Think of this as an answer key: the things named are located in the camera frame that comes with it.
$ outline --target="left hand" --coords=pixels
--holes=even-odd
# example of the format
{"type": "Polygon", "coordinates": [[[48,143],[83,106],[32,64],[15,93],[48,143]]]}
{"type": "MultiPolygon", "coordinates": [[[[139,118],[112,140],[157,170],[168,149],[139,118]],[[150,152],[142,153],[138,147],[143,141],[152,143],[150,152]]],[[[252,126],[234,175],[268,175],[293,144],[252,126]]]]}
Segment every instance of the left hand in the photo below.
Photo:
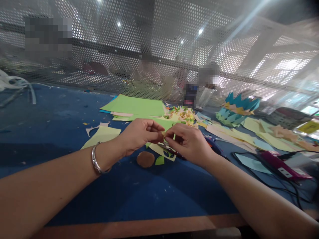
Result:
{"type": "Polygon", "coordinates": [[[147,142],[163,143],[162,131],[164,127],[152,119],[135,119],[116,139],[125,148],[125,156],[129,156],[147,142]]]}

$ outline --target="table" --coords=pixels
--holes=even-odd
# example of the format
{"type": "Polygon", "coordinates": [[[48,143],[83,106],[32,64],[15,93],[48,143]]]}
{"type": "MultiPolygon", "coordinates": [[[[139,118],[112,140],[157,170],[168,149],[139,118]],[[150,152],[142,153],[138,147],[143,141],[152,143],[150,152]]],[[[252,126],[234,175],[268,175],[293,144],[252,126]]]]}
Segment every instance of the table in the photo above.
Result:
{"type": "MultiPolygon", "coordinates": [[[[34,88],[36,105],[27,101],[27,92],[24,92],[0,110],[0,177],[79,150],[89,139],[85,129],[100,122],[110,121],[109,127],[122,130],[128,125],[112,121],[110,114],[99,112],[112,95],[58,87],[34,88]]],[[[11,93],[2,92],[0,101],[11,93]]],[[[211,108],[203,114],[214,119],[214,111],[218,109],[211,108]]],[[[242,126],[239,130],[252,134],[242,126]]],[[[230,153],[244,150],[226,142],[218,144],[232,163],[241,167],[230,153]]],[[[88,235],[119,238],[246,224],[214,177],[179,159],[142,169],[136,157],[145,150],[154,153],[144,146],[120,160],[110,173],[79,193],[35,238],[62,237],[63,234],[75,238],[88,235]]],[[[292,190],[289,184],[273,176],[256,174],[270,185],[283,187],[284,184],[292,190]]],[[[300,194],[311,199],[316,185],[314,181],[304,182],[299,187],[300,194]]],[[[277,192],[293,200],[289,194],[277,192]]],[[[302,202],[302,206],[317,217],[316,205],[302,202]]]]}

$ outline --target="yellow sign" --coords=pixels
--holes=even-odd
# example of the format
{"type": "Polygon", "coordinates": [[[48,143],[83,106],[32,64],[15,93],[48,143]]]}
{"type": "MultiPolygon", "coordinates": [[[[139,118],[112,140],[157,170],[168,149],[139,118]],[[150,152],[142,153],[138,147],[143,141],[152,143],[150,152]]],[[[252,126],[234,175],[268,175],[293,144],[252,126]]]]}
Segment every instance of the yellow sign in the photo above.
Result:
{"type": "Polygon", "coordinates": [[[319,123],[309,121],[308,123],[305,123],[303,126],[299,127],[298,130],[301,132],[304,132],[306,134],[313,133],[319,129],[319,123]]]}

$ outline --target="blue table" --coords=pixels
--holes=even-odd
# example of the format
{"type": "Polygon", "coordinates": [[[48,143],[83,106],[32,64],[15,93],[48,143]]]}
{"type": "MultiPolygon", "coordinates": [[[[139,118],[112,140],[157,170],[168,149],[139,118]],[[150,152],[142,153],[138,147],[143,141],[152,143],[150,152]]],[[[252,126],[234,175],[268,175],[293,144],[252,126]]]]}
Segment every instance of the blue table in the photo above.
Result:
{"type": "MultiPolygon", "coordinates": [[[[0,177],[79,150],[89,139],[85,129],[100,122],[110,121],[109,127],[122,130],[128,125],[124,121],[112,121],[110,114],[99,112],[114,96],[57,87],[34,88],[36,105],[27,101],[27,92],[24,92],[0,109],[0,177]]],[[[0,100],[10,94],[11,91],[0,93],[0,100]]],[[[218,110],[211,108],[203,114],[214,119],[214,111],[218,110]]],[[[253,135],[242,126],[239,130],[253,135]]],[[[231,152],[244,150],[226,142],[218,144],[232,163],[241,167],[231,152]]],[[[154,153],[144,146],[120,160],[110,173],[86,187],[47,226],[238,215],[217,180],[203,169],[180,159],[165,160],[164,165],[142,169],[136,157],[145,150],[154,153]]],[[[256,174],[270,185],[293,190],[274,176],[256,174]]],[[[315,189],[316,183],[310,180],[299,187],[301,196],[307,199],[311,199],[315,189]]],[[[294,202],[288,193],[277,192],[294,202]]],[[[302,202],[302,206],[316,210],[313,204],[302,202]]]]}

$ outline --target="right hand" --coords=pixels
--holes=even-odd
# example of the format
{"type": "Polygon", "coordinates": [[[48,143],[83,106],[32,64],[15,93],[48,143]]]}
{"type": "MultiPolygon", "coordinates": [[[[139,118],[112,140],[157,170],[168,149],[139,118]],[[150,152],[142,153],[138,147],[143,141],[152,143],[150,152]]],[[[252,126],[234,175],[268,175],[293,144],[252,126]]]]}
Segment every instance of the right hand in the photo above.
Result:
{"type": "Polygon", "coordinates": [[[214,158],[218,157],[208,145],[199,129],[182,123],[175,124],[166,131],[165,140],[176,152],[188,161],[205,168],[214,158]]]}

